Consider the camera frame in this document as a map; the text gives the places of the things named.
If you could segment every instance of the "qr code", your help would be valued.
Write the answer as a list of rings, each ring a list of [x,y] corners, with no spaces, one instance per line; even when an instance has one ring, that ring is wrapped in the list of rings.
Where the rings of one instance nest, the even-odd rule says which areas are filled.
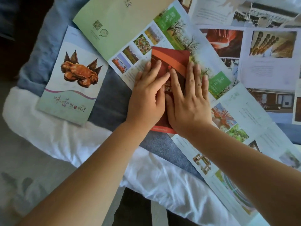
[[[102,27],[102,24],[97,20],[96,22],[93,23],[93,27],[98,30]]]

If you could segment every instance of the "orange stripe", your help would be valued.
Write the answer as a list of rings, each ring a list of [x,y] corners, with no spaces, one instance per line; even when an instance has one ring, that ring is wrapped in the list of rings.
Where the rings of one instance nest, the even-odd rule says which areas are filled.
[[[168,127],[163,127],[163,126],[154,126],[151,131],[156,131],[156,132],[164,132],[164,133],[170,133],[170,134],[177,134],[174,129],[168,128]]]
[[[179,63],[177,60],[171,58],[167,54],[164,54],[163,52],[160,52],[158,50],[153,49],[152,54],[156,57],[158,57],[160,60],[163,60],[164,62],[171,65],[177,72],[179,72],[183,77],[186,76],[186,67],[183,66],[181,63]]]

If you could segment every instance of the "person's left hand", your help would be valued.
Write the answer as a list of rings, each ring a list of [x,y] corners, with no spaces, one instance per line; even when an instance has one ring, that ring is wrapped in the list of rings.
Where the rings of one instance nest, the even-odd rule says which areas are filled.
[[[133,93],[129,101],[126,122],[138,125],[148,132],[162,117],[165,111],[165,83],[170,74],[156,79],[161,67],[158,60],[151,69],[151,62],[145,65],[144,71],[136,76]]]

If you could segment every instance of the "white bed sheet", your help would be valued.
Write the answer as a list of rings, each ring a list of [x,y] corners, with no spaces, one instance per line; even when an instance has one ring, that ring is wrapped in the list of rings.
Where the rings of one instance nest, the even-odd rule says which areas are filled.
[[[37,111],[38,100],[13,87],[3,118],[13,132],[54,158],[79,167],[111,134],[90,122],[79,127]],[[199,225],[239,225],[206,184],[144,148],[134,152],[120,185]]]

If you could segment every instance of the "finger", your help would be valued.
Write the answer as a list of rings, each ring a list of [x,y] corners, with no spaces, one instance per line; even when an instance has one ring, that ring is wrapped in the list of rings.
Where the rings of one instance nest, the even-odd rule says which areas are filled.
[[[188,63],[187,69],[186,69],[185,96],[188,96],[188,97],[195,96],[193,65],[194,65],[194,63],[192,61],[190,61]]]
[[[152,68],[152,70],[145,76],[145,84],[148,86],[149,84],[151,84],[153,81],[155,81],[160,68],[161,68],[161,60],[158,60],[155,64],[155,66]]]
[[[145,76],[147,76],[147,74],[151,71],[151,62],[147,62],[144,66],[144,70],[141,76],[141,79],[144,79]]]
[[[175,99],[175,102],[184,98],[183,92],[181,90],[181,86],[179,83],[178,75],[175,72],[175,69],[170,70],[170,78],[171,78],[171,89],[172,94]]]
[[[209,91],[209,80],[208,80],[208,75],[205,74],[202,78],[202,95],[205,100],[209,100],[208,91]]]
[[[170,77],[170,73],[167,72],[162,77],[156,79],[153,83],[150,84],[151,91],[157,93],[157,91],[160,90],[160,88],[166,83],[169,77]]]
[[[135,83],[134,83],[134,87],[138,84],[138,82],[140,81],[141,79],[141,76],[142,76],[142,71],[139,71],[136,75],[136,78],[135,78]]]
[[[165,85],[161,86],[157,93],[156,105],[158,108],[165,110]]]
[[[194,81],[195,81],[195,95],[197,97],[202,96],[202,84],[201,84],[201,67],[199,64],[194,65]]]
[[[165,95],[166,100],[166,109],[167,109],[167,116],[168,122],[172,125],[175,121],[175,105],[170,95]]]

